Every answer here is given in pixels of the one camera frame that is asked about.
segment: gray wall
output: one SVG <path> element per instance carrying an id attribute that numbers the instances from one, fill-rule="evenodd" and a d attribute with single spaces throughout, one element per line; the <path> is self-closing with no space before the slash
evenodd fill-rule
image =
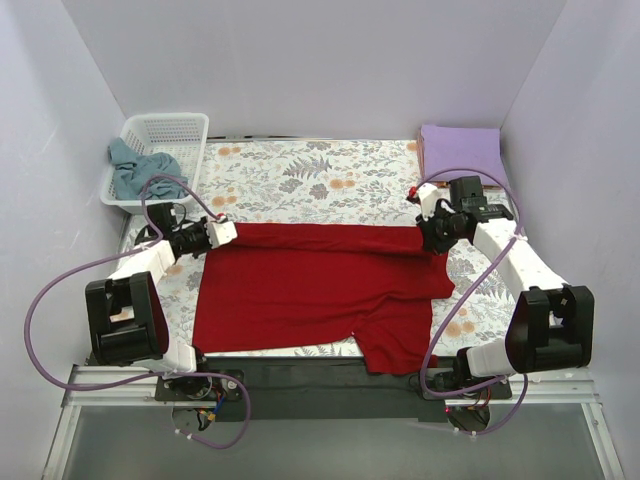
<path id="1" fill-rule="evenodd" d="M 64 0 L 124 113 L 210 133 L 499 127 L 565 0 Z"/>
<path id="2" fill-rule="evenodd" d="M 27 307 L 55 275 L 117 248 L 122 215 L 96 195 L 106 145 L 124 117 L 59 0 L 0 0 L 0 477 L 35 479 L 63 392 L 29 363 Z M 38 310 L 35 346 L 66 379 L 89 352 L 84 286 L 57 287 Z"/>
<path id="3" fill-rule="evenodd" d="M 503 128 L 527 233 L 596 297 L 592 370 L 640 478 L 640 3 L 569 0 Z"/>

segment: gray floor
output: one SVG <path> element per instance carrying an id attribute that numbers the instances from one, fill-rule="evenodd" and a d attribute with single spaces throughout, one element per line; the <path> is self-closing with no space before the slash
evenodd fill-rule
<path id="1" fill-rule="evenodd" d="M 507 408 L 493 407 L 493 418 Z M 212 451 L 173 433 L 170 408 L 84 407 L 64 478 L 604 478 L 580 405 L 524 405 L 475 442 L 407 423 L 255 421 L 240 444 Z M 205 435 L 224 441 L 237 428 L 219 423 Z"/>

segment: floral tablecloth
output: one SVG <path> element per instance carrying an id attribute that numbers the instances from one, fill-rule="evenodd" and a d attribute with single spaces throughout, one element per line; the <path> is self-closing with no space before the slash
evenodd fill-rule
<path id="1" fill-rule="evenodd" d="M 345 223 L 414 225 L 419 213 L 405 198 L 419 178 L 412 141 L 332 140 L 255 141 L 207 144 L 198 194 L 214 211 L 241 222 Z M 507 204 L 501 191 L 488 192 L 490 202 Z M 199 218 L 199 206 L 189 211 Z M 124 249 L 145 225 L 132 217 Z M 432 334 L 454 303 L 489 265 L 468 242 L 449 254 L 448 272 L 456 284 L 453 296 L 433 301 Z M 204 256 L 181 258 L 160 282 L 158 293 L 169 328 L 191 343 Z M 459 348 L 503 336 L 514 301 L 497 273 L 493 273 L 457 314 L 435 349 L 455 355 Z M 327 345 L 219 353 L 217 355 L 360 356 L 353 338 Z"/>

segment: folded cloth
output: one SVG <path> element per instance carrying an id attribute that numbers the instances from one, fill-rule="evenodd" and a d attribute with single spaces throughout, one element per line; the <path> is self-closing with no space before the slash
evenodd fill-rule
<path id="1" fill-rule="evenodd" d="M 431 299 L 451 296 L 446 255 L 415 227 L 236 224 L 207 254 L 193 344 L 228 352 L 335 342 L 353 335 L 371 372 L 419 370 Z"/>
<path id="2" fill-rule="evenodd" d="M 113 189 L 118 200 L 140 199 L 144 184 L 156 173 L 166 173 L 183 183 L 187 182 L 187 178 L 181 176 L 180 165 L 168 153 L 139 155 L 121 138 L 116 138 L 109 145 L 109 157 L 116 168 L 113 172 Z M 182 187 L 164 178 L 155 180 L 147 193 L 147 200 L 172 200 L 185 196 Z"/>
<path id="3" fill-rule="evenodd" d="M 473 167 L 490 173 L 504 185 L 507 174 L 500 157 L 500 130 L 497 128 L 448 128 L 423 125 L 418 137 L 420 171 L 429 176 L 446 168 Z M 449 172 L 436 176 L 433 181 L 448 182 L 473 175 L 469 172 Z M 498 184 L 484 175 L 483 185 Z"/>

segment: red cloth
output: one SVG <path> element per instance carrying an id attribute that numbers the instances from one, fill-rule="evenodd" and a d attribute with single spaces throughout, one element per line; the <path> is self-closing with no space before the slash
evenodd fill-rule
<path id="1" fill-rule="evenodd" d="M 236 224 L 207 254 L 193 344 L 204 352 L 329 343 L 353 335 L 371 372 L 420 368 L 431 299 L 451 296 L 446 255 L 415 227 Z"/>

